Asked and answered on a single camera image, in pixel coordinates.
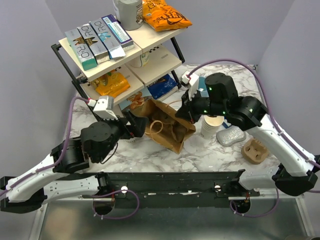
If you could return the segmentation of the grey canister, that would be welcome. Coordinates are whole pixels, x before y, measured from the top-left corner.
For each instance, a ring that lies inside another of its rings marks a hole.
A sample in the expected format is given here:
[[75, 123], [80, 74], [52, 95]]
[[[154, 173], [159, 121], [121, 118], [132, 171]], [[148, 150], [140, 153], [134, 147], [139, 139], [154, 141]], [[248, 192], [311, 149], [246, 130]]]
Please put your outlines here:
[[140, 28], [143, 24], [142, 0], [114, 0], [116, 19], [126, 31]]

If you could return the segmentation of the brown RO box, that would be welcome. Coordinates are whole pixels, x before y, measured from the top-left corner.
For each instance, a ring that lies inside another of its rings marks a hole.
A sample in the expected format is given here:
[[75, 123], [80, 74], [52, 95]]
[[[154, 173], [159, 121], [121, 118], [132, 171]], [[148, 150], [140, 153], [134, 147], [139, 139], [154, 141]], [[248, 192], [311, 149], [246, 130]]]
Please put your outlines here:
[[82, 35], [84, 41], [89, 46], [98, 65], [110, 60], [109, 51], [102, 43], [94, 29], [89, 23], [78, 26], [78, 31]]

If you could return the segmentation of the black frame beige shelf rack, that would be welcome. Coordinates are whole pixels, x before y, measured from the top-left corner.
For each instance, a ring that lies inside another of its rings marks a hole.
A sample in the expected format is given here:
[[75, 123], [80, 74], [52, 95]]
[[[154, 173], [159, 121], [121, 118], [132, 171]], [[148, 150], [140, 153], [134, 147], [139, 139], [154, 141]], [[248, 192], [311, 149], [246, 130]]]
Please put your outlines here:
[[[106, 61], [90, 70], [83, 69], [66, 38], [59, 40], [58, 44], [53, 44], [51, 49], [69, 74], [76, 91], [83, 98], [96, 100], [99, 97], [97, 92], [90, 89], [90, 81], [111, 70], [118, 70], [122, 73], [128, 80], [130, 88], [115, 98], [114, 104], [118, 105], [166, 74], [171, 74], [177, 82], [177, 87], [181, 87], [175, 70], [185, 62], [185, 58], [176, 40], [176, 36], [183, 32], [184, 29], [156, 32], [151, 26], [145, 23], [139, 29], [128, 32], [133, 40], [134, 48], [126, 52], [125, 57], [118, 60]], [[65, 50], [83, 73], [83, 77], [73, 74], [61, 56], [59, 52], [60, 49]], [[149, 53], [149, 62], [146, 66], [136, 68], [129, 64], [130, 61], [136, 59], [143, 53]]]

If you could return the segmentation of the orange chips bag top shelf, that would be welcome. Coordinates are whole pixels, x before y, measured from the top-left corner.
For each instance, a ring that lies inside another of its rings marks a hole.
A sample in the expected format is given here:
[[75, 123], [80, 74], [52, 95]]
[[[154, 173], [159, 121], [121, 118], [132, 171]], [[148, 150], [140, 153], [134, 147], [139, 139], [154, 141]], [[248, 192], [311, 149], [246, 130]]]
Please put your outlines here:
[[143, 0], [142, 13], [144, 21], [156, 32], [186, 29], [193, 25], [165, 0]]

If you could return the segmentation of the silver glitter pouch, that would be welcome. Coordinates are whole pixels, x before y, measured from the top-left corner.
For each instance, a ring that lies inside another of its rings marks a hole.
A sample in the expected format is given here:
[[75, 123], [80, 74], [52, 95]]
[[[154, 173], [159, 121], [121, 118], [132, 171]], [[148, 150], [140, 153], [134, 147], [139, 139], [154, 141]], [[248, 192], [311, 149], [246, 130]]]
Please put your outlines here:
[[230, 126], [229, 128], [218, 131], [216, 138], [222, 146], [228, 147], [244, 141], [247, 138], [247, 134], [238, 126]]

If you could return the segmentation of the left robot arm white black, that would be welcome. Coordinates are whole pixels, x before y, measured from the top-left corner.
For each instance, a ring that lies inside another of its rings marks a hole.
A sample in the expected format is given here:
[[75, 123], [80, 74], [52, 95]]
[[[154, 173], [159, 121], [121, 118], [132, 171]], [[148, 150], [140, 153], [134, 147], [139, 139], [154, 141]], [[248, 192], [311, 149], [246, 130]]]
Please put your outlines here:
[[141, 138], [149, 120], [129, 110], [123, 117], [97, 121], [83, 128], [78, 137], [64, 140], [38, 165], [17, 177], [0, 179], [0, 210], [33, 212], [48, 202], [75, 196], [107, 197], [114, 189], [108, 173], [90, 172], [101, 164], [119, 140]]

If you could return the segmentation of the brown snack bag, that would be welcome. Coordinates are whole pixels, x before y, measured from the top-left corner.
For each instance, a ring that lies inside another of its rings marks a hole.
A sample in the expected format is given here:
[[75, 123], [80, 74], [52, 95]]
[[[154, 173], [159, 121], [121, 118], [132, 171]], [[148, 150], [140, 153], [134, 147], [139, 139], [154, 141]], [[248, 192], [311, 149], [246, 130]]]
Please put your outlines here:
[[137, 93], [134, 93], [133, 95], [126, 98], [124, 101], [122, 101], [119, 104], [119, 107], [121, 111], [124, 110], [130, 110], [133, 111], [141, 106], [144, 105], [144, 103], [152, 99], [152, 95], [148, 91], [138, 91]]

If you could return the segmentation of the single brown cup carrier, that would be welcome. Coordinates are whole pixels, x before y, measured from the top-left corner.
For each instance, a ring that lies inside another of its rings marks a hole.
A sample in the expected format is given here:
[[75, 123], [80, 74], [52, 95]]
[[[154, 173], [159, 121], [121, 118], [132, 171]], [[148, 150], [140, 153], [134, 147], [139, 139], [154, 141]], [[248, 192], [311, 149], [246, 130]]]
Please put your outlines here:
[[173, 138], [177, 143], [181, 143], [187, 133], [187, 128], [177, 122], [163, 111], [158, 111], [151, 116], [154, 125], [152, 129], [160, 132], [169, 138]]

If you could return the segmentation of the green paper bag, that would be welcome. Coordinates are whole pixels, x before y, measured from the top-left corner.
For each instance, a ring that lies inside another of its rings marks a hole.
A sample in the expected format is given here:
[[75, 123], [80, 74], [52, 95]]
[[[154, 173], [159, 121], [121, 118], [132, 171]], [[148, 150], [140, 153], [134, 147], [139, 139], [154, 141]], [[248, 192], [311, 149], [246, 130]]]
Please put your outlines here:
[[196, 132], [196, 127], [189, 121], [177, 118], [177, 111], [169, 104], [149, 99], [135, 108], [133, 113], [146, 117], [145, 134], [157, 144], [179, 154], [184, 142]]

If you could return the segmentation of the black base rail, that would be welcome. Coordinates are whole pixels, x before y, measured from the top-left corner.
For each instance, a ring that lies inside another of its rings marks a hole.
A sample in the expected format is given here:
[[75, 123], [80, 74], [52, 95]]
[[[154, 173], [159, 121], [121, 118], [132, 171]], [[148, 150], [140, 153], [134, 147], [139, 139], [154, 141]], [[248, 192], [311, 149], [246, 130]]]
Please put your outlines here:
[[94, 175], [98, 195], [125, 186], [135, 194], [115, 193], [115, 208], [226, 208], [229, 198], [258, 197], [239, 183], [243, 170], [227, 172], [109, 172]]

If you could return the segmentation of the brown cardboard cup carrier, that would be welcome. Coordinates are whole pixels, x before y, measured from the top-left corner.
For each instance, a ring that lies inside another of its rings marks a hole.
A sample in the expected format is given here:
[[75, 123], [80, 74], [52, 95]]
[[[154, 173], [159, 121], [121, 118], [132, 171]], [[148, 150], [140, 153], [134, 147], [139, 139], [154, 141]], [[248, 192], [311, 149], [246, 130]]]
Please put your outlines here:
[[269, 150], [256, 138], [248, 140], [241, 149], [242, 156], [251, 164], [261, 164], [269, 155]]

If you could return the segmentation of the stack of white paper cups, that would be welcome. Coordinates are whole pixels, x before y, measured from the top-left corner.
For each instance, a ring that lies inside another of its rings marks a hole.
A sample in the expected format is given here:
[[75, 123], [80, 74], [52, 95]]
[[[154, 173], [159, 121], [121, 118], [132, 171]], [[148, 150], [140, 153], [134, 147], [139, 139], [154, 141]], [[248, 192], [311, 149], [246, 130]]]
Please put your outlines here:
[[223, 116], [207, 116], [205, 115], [202, 123], [200, 133], [205, 139], [210, 139], [218, 131], [225, 118]]

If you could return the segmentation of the blue snack bag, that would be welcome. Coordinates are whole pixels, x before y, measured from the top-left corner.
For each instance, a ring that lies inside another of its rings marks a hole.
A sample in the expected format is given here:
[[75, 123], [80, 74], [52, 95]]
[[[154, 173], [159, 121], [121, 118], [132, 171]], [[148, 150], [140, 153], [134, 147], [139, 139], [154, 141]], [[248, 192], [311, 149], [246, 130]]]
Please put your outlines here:
[[157, 100], [163, 95], [169, 93], [176, 86], [177, 82], [169, 74], [166, 74], [148, 85], [147, 88], [152, 97]]

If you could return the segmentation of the teal RO box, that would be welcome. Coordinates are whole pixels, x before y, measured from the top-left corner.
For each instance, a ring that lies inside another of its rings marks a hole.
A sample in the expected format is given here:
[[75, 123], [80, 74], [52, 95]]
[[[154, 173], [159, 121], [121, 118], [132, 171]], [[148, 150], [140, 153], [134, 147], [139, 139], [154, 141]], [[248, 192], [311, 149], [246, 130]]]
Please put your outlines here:
[[93, 69], [98, 65], [93, 53], [77, 28], [66, 31], [65, 36], [85, 71]]

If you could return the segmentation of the light blue cup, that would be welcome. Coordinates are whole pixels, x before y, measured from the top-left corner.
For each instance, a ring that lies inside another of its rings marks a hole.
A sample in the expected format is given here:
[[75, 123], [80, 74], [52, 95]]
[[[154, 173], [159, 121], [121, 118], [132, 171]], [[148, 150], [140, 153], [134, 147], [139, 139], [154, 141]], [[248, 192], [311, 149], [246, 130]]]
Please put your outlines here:
[[208, 93], [207, 88], [205, 86], [204, 87], [199, 87], [198, 91], [200, 92], [200, 95], [202, 97], [206, 97], [207, 98], [209, 96], [209, 93]]

